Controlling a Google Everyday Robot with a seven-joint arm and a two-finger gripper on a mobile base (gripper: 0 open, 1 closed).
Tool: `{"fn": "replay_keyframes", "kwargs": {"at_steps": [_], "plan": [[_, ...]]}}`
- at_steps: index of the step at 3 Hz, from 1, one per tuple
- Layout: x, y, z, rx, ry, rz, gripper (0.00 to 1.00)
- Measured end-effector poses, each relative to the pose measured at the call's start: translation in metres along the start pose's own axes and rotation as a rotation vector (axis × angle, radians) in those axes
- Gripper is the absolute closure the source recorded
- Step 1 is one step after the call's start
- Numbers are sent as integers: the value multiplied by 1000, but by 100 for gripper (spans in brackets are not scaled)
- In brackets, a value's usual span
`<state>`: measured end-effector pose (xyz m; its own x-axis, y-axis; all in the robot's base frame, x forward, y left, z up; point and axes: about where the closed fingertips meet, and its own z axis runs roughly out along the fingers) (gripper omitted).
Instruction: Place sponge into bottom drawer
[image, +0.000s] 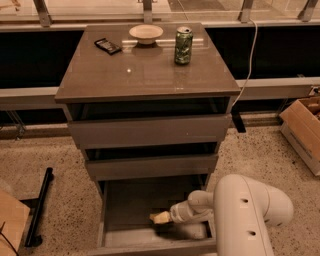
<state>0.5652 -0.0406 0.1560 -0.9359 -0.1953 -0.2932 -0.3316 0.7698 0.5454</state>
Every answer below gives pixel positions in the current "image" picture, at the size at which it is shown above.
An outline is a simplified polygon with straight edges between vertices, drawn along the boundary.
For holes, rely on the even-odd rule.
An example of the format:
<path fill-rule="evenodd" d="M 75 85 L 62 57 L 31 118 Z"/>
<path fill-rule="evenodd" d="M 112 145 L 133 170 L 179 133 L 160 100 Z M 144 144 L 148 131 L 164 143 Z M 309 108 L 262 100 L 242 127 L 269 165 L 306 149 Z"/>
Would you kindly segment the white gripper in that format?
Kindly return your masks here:
<path fill-rule="evenodd" d="M 213 217 L 213 208 L 207 204 L 201 204 L 185 200 L 177 203 L 170 208 L 170 217 L 174 223 L 201 223 Z"/>

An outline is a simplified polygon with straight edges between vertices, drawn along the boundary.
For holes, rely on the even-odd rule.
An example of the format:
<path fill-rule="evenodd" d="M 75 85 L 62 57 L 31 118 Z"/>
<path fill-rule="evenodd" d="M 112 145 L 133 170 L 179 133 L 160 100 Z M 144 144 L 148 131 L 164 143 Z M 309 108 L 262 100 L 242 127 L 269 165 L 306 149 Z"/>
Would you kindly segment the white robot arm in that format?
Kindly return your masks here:
<path fill-rule="evenodd" d="M 212 192 L 193 191 L 169 211 L 175 223 L 214 220 L 218 256 L 274 256 L 267 228 L 293 219 L 291 199 L 280 189 L 231 174 Z"/>

